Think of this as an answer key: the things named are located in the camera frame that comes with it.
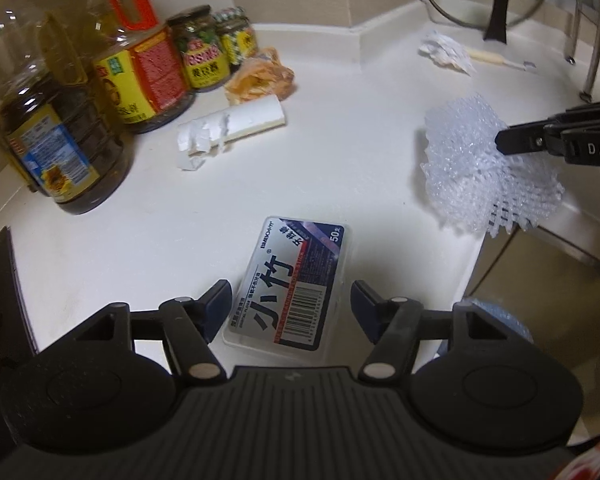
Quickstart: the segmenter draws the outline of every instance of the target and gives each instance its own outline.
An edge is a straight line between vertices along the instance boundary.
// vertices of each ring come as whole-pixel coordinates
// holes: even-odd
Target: black round disc
[[[11,430],[31,446],[67,453],[115,449],[165,422],[176,387],[158,363],[109,342],[46,351],[2,392]]]
[[[435,430],[478,452],[533,452],[566,443],[582,390],[533,345],[480,342],[411,377],[410,400]]]

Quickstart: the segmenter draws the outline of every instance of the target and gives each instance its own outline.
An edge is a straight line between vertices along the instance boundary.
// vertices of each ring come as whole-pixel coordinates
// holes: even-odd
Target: plastic bottle
[[[115,28],[107,5],[93,1],[101,25],[94,43],[107,43],[93,65],[122,120],[133,133],[173,121],[189,108],[194,94],[170,30],[158,22],[149,0],[108,0],[117,17]]]
[[[0,0],[0,135],[64,210],[101,204],[129,167],[64,29],[32,0]]]

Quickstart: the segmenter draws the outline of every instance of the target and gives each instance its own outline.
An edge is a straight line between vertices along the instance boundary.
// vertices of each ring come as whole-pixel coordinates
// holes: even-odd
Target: white countertop
[[[449,309],[464,291],[482,236],[442,226],[427,205],[419,167],[425,111],[480,92],[504,121],[519,123],[576,105],[578,97],[557,53],[512,35],[510,48],[542,75],[484,64],[474,77],[438,68],[416,53],[432,28],[419,25],[361,68],[281,52],[298,84],[283,102],[288,125],[240,140],[199,171],[185,172],[175,165],[177,124],[226,106],[222,91],[199,95],[181,118],[136,138],[127,179],[81,216],[18,189],[13,171],[4,170],[0,229],[11,226],[40,348],[112,301],[154,309],[169,298],[197,298],[222,278],[235,291],[270,215],[350,227],[328,364],[357,370],[370,350],[350,313],[352,280],[388,298]],[[480,41],[475,31],[438,28],[472,46]],[[160,349],[141,348],[160,359]],[[229,370],[285,362],[226,346],[221,335],[211,348]]]

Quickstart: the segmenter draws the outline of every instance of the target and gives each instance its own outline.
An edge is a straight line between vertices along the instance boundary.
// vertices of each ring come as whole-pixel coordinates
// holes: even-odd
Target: crumpled plastic bag
[[[474,65],[464,46],[435,30],[432,30],[422,40],[419,51],[428,54],[438,65],[451,65],[469,75],[475,74]]]
[[[294,72],[280,64],[278,51],[269,47],[242,62],[240,70],[224,85],[229,104],[238,105],[275,94],[280,101],[294,89]]]

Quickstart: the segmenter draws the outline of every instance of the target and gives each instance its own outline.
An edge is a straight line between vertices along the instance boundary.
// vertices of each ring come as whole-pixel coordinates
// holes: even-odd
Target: ribbed black surface
[[[227,384],[187,392],[151,437],[96,456],[19,448],[0,480],[546,480],[561,449],[496,458],[424,431],[393,390],[346,368],[240,368]]]

